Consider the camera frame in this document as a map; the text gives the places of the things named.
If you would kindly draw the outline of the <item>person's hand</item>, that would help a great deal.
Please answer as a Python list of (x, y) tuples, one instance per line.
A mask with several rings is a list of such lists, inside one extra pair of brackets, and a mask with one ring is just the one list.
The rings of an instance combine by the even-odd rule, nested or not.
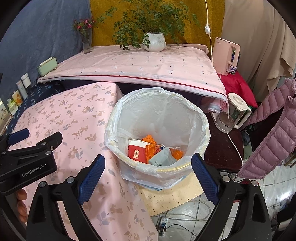
[(18, 217), (19, 220), (23, 223), (26, 223), (28, 220), (28, 213), (26, 205), (24, 204), (24, 200), (26, 200), (28, 197), (27, 192), (25, 190), (20, 189), (16, 192), (16, 198), (17, 198), (17, 210), (18, 210)]

